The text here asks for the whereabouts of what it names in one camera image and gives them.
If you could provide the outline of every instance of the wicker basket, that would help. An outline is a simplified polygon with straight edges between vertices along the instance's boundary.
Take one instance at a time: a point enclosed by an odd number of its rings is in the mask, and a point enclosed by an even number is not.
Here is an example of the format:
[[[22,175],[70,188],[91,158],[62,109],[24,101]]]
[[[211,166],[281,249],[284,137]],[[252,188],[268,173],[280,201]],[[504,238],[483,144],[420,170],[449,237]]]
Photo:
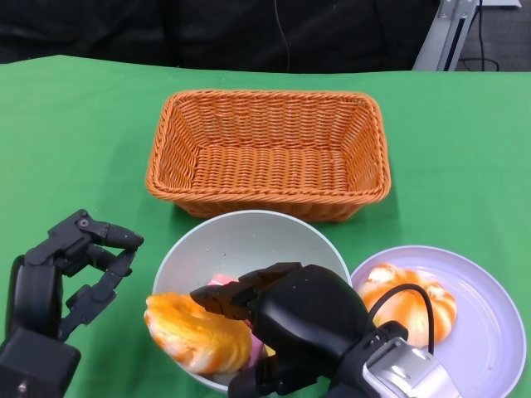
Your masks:
[[[146,185],[196,217],[265,209],[347,220],[389,193],[382,116],[357,93],[178,93],[163,107]]]

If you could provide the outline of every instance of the purple plate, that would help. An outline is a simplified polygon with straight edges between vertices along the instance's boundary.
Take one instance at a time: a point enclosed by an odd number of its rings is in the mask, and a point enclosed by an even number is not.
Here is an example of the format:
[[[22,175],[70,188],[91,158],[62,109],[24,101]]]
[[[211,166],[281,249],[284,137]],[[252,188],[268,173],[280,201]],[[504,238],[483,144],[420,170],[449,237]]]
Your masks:
[[[376,265],[391,263],[421,271],[450,291],[457,320],[435,356],[465,398],[506,397],[518,382],[526,357],[524,324],[504,288],[472,261],[428,246],[401,246],[365,260],[352,273],[358,290]]]

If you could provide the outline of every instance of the toy croissant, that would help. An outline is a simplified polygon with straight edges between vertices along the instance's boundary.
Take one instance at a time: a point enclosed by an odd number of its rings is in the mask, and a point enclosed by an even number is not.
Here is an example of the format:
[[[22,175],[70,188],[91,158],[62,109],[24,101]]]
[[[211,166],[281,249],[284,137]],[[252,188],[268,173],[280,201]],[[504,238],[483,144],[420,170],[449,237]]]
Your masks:
[[[242,321],[208,313],[189,294],[149,296],[144,320],[154,341],[192,373],[234,373],[251,353],[251,330]]]
[[[400,269],[392,264],[377,265],[362,286],[359,295],[370,310],[390,289],[399,284],[417,284],[430,296],[433,306],[435,341],[441,342],[451,332],[457,318],[455,298],[435,280],[420,273]],[[428,344],[428,317],[422,296],[405,290],[392,296],[376,313],[374,323],[380,326],[387,321],[398,321],[409,331],[407,342],[417,347]]]

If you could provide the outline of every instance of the green tablecloth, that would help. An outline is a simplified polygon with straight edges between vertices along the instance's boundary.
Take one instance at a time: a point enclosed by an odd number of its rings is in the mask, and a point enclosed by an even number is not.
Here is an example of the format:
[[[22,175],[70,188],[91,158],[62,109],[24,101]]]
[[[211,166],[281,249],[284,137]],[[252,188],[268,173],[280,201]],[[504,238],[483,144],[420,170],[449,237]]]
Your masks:
[[[372,95],[389,143],[391,194],[351,221],[317,228],[350,270],[395,245],[464,255],[509,291],[531,327],[530,74],[265,75],[52,57],[0,66],[0,298],[13,259],[80,207],[145,237],[118,298],[69,340],[83,357],[68,397],[220,396],[157,349],[142,319],[162,258],[199,222],[144,188],[164,99],[196,88]],[[98,278],[86,269],[67,280],[65,299]],[[530,369],[513,397],[531,396]]]

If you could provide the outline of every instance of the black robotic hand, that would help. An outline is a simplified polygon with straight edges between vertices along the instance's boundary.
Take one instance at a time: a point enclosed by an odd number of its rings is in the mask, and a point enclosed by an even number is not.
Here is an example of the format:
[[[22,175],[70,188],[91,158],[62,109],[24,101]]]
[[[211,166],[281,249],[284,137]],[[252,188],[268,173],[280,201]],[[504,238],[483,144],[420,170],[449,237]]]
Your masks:
[[[376,329],[356,292],[317,265],[278,263],[191,296],[209,312],[249,320],[253,334],[276,351],[235,376],[229,398],[286,395],[320,376],[332,380],[326,396],[379,397],[363,366],[385,342],[407,339],[399,323]]]
[[[0,396],[62,397],[80,361],[64,344],[79,325],[91,323],[116,297],[131,273],[144,238],[121,226],[95,221],[79,210],[48,231],[48,239],[15,259],[7,298],[6,340],[0,346]],[[122,249],[118,255],[101,245]],[[66,301],[61,317],[62,276],[91,265],[104,274]]]

